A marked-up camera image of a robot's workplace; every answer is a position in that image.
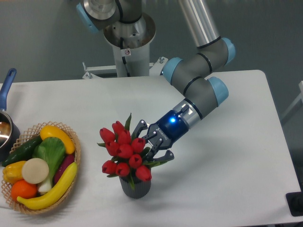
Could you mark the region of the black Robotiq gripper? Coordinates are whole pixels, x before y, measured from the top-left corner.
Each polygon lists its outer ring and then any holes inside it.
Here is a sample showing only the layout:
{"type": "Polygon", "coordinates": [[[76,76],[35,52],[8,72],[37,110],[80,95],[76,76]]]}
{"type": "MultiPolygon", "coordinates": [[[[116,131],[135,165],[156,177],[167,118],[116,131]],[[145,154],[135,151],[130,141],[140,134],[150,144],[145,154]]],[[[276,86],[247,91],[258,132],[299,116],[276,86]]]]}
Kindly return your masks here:
{"type": "Polygon", "coordinates": [[[138,138],[143,130],[148,129],[143,139],[150,143],[152,148],[145,156],[146,165],[160,166],[174,159],[174,154],[170,149],[173,143],[189,130],[186,121],[182,118],[187,113],[187,109],[182,109],[178,112],[170,110],[150,126],[145,120],[138,122],[131,138],[133,140],[138,138]]]}

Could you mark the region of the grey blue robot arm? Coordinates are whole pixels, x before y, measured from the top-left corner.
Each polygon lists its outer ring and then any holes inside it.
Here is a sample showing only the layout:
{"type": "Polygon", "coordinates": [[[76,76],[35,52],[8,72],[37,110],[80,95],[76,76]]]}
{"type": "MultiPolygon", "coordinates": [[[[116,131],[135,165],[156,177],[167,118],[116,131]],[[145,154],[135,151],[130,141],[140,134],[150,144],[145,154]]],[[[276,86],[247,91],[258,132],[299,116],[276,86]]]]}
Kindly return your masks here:
{"type": "Polygon", "coordinates": [[[172,58],[150,67],[150,43],[156,29],[143,13],[140,0],[83,0],[76,10],[89,31],[103,31],[112,46],[118,77],[163,75],[184,99],[156,123],[141,121],[133,135],[143,130],[151,145],[145,164],[162,164],[174,158],[171,147],[197,122],[204,119],[229,95],[228,88],[212,73],[235,56],[233,43],[222,38],[203,0],[181,0],[179,5],[197,47],[190,60],[172,58]]]}

